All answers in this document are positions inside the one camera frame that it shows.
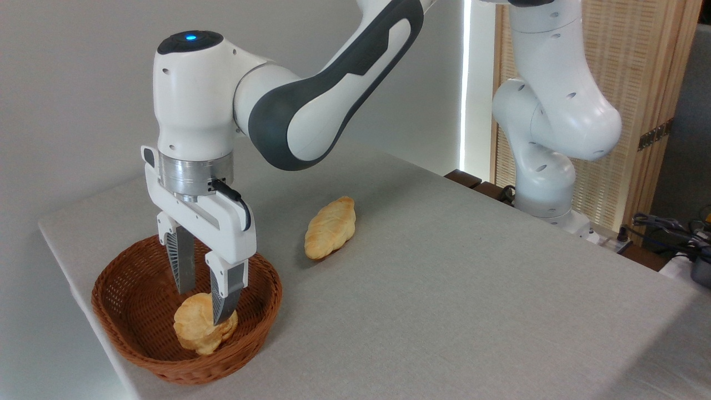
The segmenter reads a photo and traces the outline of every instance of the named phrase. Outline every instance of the table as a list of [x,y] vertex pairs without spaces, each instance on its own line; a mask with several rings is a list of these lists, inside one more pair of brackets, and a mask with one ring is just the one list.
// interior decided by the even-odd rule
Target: table
[[[136,399],[711,399],[707,293],[347,139],[302,172],[235,143],[232,186],[284,298],[261,352],[212,384],[130,364],[91,311],[101,270],[156,233],[143,177],[40,220]],[[309,220],[343,195],[355,236],[309,260]]]

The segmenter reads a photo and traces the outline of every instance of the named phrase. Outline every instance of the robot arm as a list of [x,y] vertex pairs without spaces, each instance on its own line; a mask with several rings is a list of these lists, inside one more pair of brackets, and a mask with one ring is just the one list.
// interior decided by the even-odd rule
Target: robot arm
[[227,319],[247,287],[257,249],[248,205],[228,185],[232,136],[243,131],[276,167],[321,161],[344,127],[410,47],[434,0],[358,0],[358,30],[315,76],[300,79],[219,33],[167,38],[154,60],[157,149],[143,147],[146,185],[161,209],[180,293],[195,287],[193,236],[211,251],[213,321]]
[[363,21],[318,74],[299,79],[265,64],[242,79],[235,94],[238,126],[277,168],[299,170],[321,161],[412,45],[432,2],[359,0]]
[[493,115],[516,164],[515,206],[588,238],[589,220],[571,209],[575,169],[568,157],[595,160],[608,154],[619,140],[621,118],[585,60],[580,0],[509,11],[521,78],[496,91]]

